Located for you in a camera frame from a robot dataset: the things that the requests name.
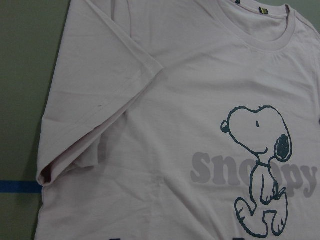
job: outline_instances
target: printed graphic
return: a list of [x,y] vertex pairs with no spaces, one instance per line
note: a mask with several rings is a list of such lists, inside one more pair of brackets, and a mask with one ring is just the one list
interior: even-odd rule
[[256,238],[266,238],[270,228],[275,236],[280,236],[287,224],[288,198],[286,188],[279,190],[272,175],[271,160],[285,163],[292,155],[285,120],[272,106],[258,110],[239,106],[222,122],[221,131],[256,158],[250,174],[249,199],[238,197],[234,203],[239,223]]
[[[248,187],[251,171],[257,165],[256,161],[251,158],[244,160],[222,155],[211,157],[208,153],[200,151],[193,155],[191,164],[190,177],[194,183],[218,186],[245,184]],[[300,192],[299,194],[306,199],[313,196],[318,182],[317,167],[306,165],[299,167],[288,163],[280,167],[275,161],[271,161],[270,167],[279,187],[286,186],[285,193],[288,199],[294,198],[297,192]]]

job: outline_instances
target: blue tape line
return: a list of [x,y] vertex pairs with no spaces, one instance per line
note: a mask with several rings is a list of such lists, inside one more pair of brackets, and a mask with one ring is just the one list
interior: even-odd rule
[[0,181],[0,193],[40,194],[42,186],[36,181]]

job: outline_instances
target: short sleeve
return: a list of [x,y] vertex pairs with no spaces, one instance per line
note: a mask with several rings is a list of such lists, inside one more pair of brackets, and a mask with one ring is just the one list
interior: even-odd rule
[[41,121],[36,180],[43,186],[95,144],[163,68],[131,38],[129,8],[117,12],[115,2],[70,3]]
[[309,26],[315,33],[315,37],[312,38],[311,49],[312,52],[310,55],[313,56],[313,65],[315,66],[315,78],[316,78],[316,87],[317,87],[317,96],[318,96],[318,117],[319,117],[319,123],[320,123],[320,34],[319,32],[314,28],[311,23],[309,23]]

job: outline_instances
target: t-shirt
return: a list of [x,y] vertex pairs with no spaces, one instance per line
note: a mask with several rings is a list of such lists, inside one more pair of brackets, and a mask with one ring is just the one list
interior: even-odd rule
[[72,0],[35,239],[318,239],[319,78],[288,4]]

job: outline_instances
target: dog nose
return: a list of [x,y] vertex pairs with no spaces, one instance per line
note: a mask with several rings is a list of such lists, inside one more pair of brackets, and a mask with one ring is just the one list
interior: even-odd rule
[[221,131],[225,134],[230,132],[229,123],[227,121],[221,123]]

